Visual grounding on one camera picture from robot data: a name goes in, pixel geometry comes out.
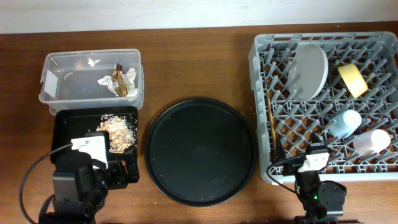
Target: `dish rack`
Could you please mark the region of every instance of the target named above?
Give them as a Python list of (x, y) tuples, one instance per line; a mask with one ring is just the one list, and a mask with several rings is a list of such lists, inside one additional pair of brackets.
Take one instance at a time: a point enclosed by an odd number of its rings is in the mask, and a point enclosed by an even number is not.
[[(307, 44), (317, 44), (325, 51), (329, 71), (321, 92), (311, 100), (299, 102), (286, 88), (287, 76), (295, 54)], [(280, 137), (286, 157), (305, 152), (311, 133), (332, 149), (321, 180), (398, 180), (397, 62), (398, 41), (391, 32), (258, 35), (249, 53), (249, 67), (262, 179), (273, 183), (266, 174), (272, 164), (273, 119), (275, 135)], [(351, 63), (359, 68), (369, 87), (359, 98), (351, 96), (337, 70)], [(349, 138), (334, 138), (328, 131), (329, 121), (345, 110), (356, 110), (363, 122)], [(362, 156), (356, 152), (352, 145), (356, 135), (377, 128), (390, 134), (391, 145), (379, 154)], [(279, 182), (294, 182), (294, 176), (284, 177), (281, 172), (282, 167), (270, 170)]]

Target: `yellow cup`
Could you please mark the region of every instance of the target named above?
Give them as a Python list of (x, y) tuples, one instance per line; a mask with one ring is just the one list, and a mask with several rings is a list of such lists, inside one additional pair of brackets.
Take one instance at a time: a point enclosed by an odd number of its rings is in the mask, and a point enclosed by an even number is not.
[(368, 85), (354, 64), (344, 65), (337, 69), (354, 98), (358, 98), (368, 90)]

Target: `black round tray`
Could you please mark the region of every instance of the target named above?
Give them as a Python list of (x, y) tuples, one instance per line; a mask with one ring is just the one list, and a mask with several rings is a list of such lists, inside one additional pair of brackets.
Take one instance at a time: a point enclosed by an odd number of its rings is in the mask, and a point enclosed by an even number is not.
[(170, 198), (198, 207), (236, 195), (256, 164), (255, 143), (244, 118), (208, 98), (164, 111), (150, 128), (145, 149), (155, 185)]

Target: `cup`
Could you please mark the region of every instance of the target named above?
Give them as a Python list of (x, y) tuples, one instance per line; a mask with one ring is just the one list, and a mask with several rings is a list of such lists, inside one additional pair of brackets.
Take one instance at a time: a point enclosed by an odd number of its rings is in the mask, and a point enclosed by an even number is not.
[(362, 133), (353, 141), (355, 151), (361, 153), (362, 156), (367, 156), (374, 152), (379, 153), (388, 147), (390, 143), (390, 135), (381, 129)]
[(366, 90), (368, 90), (368, 85), (366, 84), (365, 79), (363, 79), (361, 72), (358, 70), (356, 65), (344, 65), (338, 67), (337, 69), (349, 92), (354, 98), (358, 98), (364, 92), (366, 92)]
[(355, 110), (346, 110), (332, 118), (329, 123), (337, 121), (330, 127), (329, 132), (341, 139), (348, 138), (362, 123), (361, 115)]

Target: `wooden table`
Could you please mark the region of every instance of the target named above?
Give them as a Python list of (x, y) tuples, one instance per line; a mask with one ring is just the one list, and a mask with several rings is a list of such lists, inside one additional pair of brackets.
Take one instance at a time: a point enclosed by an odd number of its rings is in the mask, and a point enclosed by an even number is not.
[[(303, 215), (302, 205), (294, 194), (262, 181), (258, 165), (247, 186), (221, 205), (195, 208), (167, 198), (146, 171), (145, 133), (162, 110), (192, 96), (233, 106), (254, 131), (248, 53), (257, 34), (377, 30), (398, 34), (398, 22), (0, 35), (0, 223), (27, 223), (18, 204), (19, 184), (28, 167), (51, 147), (54, 117), (38, 99), (45, 56), (132, 48), (141, 52), (145, 76), (138, 128), (141, 179), (127, 189), (109, 192), (106, 206), (96, 216), (98, 223), (289, 223), (284, 220)], [(50, 161), (44, 161), (25, 186), (24, 201), (34, 220), (53, 192), (53, 171)], [(398, 182), (345, 186), (344, 220), (396, 223)]]

